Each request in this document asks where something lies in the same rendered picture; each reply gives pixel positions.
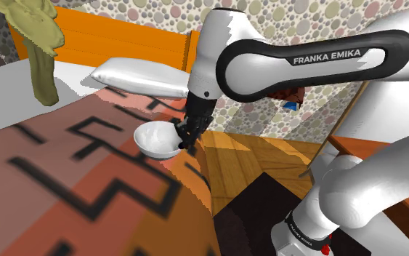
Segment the white bowl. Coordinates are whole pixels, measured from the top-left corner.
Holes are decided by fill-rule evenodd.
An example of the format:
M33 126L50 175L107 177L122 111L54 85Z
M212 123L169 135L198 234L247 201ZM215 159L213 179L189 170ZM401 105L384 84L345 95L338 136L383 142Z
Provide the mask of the white bowl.
M149 121L134 131L134 141L146 156L159 161L175 157L182 139L175 126L167 121Z

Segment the white pillow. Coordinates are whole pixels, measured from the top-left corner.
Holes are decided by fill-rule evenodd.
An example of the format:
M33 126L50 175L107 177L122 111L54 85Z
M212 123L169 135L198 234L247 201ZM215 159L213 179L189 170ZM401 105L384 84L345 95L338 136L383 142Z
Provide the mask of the white pillow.
M186 98L189 73L163 63L112 57L90 76L107 86L136 95Z

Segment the dark robot stand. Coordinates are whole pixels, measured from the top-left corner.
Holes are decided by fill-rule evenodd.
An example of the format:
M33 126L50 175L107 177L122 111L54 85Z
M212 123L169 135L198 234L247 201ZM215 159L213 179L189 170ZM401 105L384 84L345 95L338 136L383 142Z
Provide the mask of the dark robot stand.
M262 173L214 216L222 256L276 256L271 229L301 199Z

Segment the bed with patterned blanket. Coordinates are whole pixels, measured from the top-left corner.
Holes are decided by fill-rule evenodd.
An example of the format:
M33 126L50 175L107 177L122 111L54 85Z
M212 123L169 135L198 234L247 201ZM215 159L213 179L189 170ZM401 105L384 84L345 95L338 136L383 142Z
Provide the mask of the bed with patterned blanket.
M0 256L219 256L202 150L146 157L133 133L183 115L183 100L103 88L109 57L184 68L194 36L59 9L60 102L33 97L21 38L0 65Z

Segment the yellow-green cloth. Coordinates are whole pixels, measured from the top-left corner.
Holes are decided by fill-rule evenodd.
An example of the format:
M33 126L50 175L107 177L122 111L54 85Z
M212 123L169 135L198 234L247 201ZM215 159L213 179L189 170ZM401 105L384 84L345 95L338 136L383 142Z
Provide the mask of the yellow-green cloth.
M55 105L59 96L53 76L54 50L65 43L54 21L57 10L50 0L0 0L0 13L24 38L35 98L42 105Z

